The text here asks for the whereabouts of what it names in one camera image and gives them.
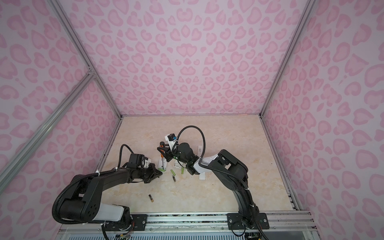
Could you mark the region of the white air conditioner remote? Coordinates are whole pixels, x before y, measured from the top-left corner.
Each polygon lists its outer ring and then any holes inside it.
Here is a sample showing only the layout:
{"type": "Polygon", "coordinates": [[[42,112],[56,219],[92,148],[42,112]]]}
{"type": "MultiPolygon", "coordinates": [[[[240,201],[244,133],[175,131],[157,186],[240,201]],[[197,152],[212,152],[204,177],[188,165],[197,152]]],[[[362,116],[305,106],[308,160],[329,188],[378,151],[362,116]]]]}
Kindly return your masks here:
{"type": "Polygon", "coordinates": [[[158,169],[162,168],[164,170],[167,170],[167,160],[164,157],[160,157],[158,161],[158,169]]]}

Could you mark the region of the orange handled screwdriver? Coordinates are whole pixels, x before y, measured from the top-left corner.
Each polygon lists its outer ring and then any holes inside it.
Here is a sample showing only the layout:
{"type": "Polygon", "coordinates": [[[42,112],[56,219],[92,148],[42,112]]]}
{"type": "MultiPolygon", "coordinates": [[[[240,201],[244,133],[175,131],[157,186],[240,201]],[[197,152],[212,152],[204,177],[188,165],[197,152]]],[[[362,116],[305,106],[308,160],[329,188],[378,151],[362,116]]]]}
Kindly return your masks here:
{"type": "Polygon", "coordinates": [[[165,153],[165,143],[164,142],[160,142],[160,153],[161,153],[161,157],[164,157],[164,153],[165,153]]]}

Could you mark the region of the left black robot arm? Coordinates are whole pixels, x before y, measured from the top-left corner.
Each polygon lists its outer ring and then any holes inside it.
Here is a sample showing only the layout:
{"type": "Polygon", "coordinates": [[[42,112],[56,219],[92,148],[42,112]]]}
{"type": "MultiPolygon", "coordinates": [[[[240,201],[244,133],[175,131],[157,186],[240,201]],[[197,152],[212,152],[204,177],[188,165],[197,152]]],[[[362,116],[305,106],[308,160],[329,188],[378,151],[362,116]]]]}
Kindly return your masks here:
{"type": "Polygon", "coordinates": [[[101,224],[105,231],[132,231],[139,227],[129,207],[102,203],[103,192],[123,184],[149,184],[163,173],[149,158],[131,152],[123,164],[121,145],[117,167],[103,172],[76,175],[59,193],[52,206],[52,217],[63,225],[101,224]]]}

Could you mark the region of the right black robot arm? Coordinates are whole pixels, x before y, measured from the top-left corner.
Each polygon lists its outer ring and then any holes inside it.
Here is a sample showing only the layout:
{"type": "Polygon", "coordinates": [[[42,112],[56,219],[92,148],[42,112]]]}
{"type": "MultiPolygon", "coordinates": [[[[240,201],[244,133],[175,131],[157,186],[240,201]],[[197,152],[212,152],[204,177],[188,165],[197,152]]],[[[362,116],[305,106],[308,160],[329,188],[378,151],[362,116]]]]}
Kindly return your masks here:
{"type": "Polygon", "coordinates": [[[157,147],[158,152],[170,162],[175,160],[190,175],[201,175],[212,172],[220,182],[231,190],[238,203],[241,223],[246,229],[257,229],[263,235],[263,229],[257,220],[260,210],[254,203],[248,185],[248,168],[227,150],[221,150],[211,157],[204,157],[206,152],[206,138],[203,131],[197,126],[186,126],[178,135],[169,134],[166,142],[157,147]],[[188,143],[180,141],[182,133],[187,129],[196,129],[202,136],[203,148],[200,154],[195,154],[188,143]]]}

